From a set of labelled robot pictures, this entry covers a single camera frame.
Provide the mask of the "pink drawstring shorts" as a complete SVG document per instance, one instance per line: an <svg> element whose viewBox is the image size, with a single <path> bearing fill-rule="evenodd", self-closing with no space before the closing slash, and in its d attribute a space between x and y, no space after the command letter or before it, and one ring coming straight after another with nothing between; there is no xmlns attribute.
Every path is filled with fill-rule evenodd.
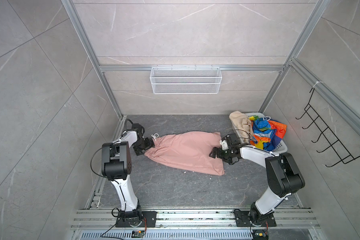
<svg viewBox="0 0 360 240"><path fill-rule="evenodd" d="M166 135L154 141L155 146L145 152L150 160L167 167L208 175L225 174L223 161L211 158L213 148L219 148L221 133L187 132Z"/></svg>

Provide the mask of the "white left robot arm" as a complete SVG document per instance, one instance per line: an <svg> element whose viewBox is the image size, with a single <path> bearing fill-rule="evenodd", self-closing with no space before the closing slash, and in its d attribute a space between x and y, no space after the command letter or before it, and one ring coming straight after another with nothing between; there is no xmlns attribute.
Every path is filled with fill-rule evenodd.
<svg viewBox="0 0 360 240"><path fill-rule="evenodd" d="M153 139L144 137L145 128L125 120L124 130L119 139L104 143L101 151L101 173L117 191L121 206L114 208L111 215L116 218L116 228L149 227L156 224L157 212L144 212L131 183L132 159L130 148L137 156L143 155L155 146Z"/></svg>

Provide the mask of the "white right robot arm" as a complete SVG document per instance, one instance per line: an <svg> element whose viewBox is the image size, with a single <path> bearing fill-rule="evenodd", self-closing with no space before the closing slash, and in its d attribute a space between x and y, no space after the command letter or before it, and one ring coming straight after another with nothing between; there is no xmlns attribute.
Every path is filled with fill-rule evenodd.
<svg viewBox="0 0 360 240"><path fill-rule="evenodd" d="M246 159L266 169L268 188L249 211L249 220L256 227L269 223L275 209L306 184L294 157L287 152L276 155L253 146L237 145L214 147L210 157L230 165L234 158Z"/></svg>

